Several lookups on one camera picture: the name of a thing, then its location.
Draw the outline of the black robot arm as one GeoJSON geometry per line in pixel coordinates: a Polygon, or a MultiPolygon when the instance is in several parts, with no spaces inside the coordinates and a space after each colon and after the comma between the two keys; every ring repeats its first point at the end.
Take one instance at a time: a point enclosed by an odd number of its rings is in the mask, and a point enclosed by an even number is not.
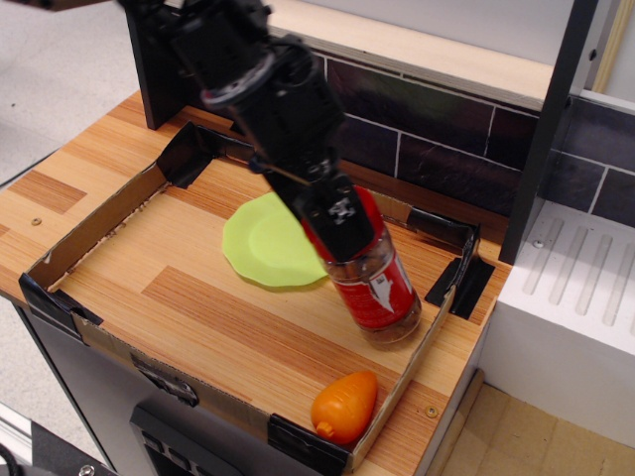
{"type": "Polygon", "coordinates": [[[264,176],[335,262],[376,240],[362,198],[338,167],[333,137],[345,115],[311,49],[269,33],[260,1],[124,1],[142,35],[199,87],[209,110],[224,109],[254,148],[264,176]]]}

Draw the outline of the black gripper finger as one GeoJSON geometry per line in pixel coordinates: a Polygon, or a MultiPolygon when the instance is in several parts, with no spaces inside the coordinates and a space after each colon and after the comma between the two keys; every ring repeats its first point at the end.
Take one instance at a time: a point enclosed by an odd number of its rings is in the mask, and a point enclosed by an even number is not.
{"type": "Polygon", "coordinates": [[[294,210],[321,255],[348,262],[378,240],[378,209],[370,192],[344,173],[313,183],[293,200],[294,210]]]}

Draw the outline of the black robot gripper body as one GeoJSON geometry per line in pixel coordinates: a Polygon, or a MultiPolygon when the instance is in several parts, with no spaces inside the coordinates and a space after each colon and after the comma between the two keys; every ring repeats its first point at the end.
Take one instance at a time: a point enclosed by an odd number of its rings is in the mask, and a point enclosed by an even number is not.
{"type": "Polygon", "coordinates": [[[252,172],[278,177],[284,186],[321,192],[336,187],[331,139],[344,114],[317,57],[300,38],[274,40],[252,69],[204,90],[201,99],[232,114],[252,144],[252,172]]]}

